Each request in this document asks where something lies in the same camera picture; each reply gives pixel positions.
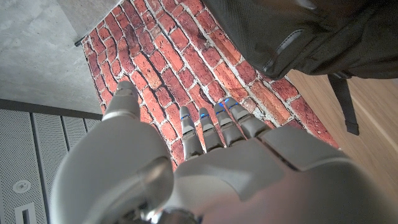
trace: red brick wall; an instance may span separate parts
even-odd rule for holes
[[[125,0],[83,48],[103,111],[117,82],[133,82],[141,119],[157,128],[177,164],[183,159],[179,108],[189,107],[200,126],[198,109],[212,111],[227,96],[271,127],[302,128],[337,147],[295,87],[255,71],[200,0]]]

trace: backpack strap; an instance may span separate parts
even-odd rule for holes
[[[343,110],[347,132],[359,135],[359,126],[356,122],[354,105],[347,84],[347,78],[351,78],[351,75],[348,72],[342,71],[329,74],[328,78]]]

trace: robotic hand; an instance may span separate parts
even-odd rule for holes
[[[51,222],[398,223],[397,207],[342,152],[224,103],[214,110],[226,147],[199,111],[206,153],[181,107],[186,162],[173,173],[162,138],[139,121],[134,86],[119,83],[103,121],[58,170]]]

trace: black backpack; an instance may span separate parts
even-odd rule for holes
[[[277,80],[329,74],[358,135],[347,78],[398,77],[398,1],[203,0],[243,57]]]

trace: ventilation grille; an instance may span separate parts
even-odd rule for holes
[[[43,179],[48,200],[55,174],[68,152],[61,117],[48,114],[33,114],[37,145],[43,169]]]
[[[96,124],[98,124],[101,121],[94,119],[85,119],[85,122],[86,122],[87,132],[89,132],[91,129],[95,127]]]
[[[20,180],[31,183],[23,194],[12,189]],[[37,223],[47,223],[29,113],[0,110],[0,194],[1,223],[15,224],[14,208],[31,202]]]
[[[85,123],[82,118],[62,117],[63,124],[65,125],[65,132],[67,141],[69,143],[69,150],[86,135]]]

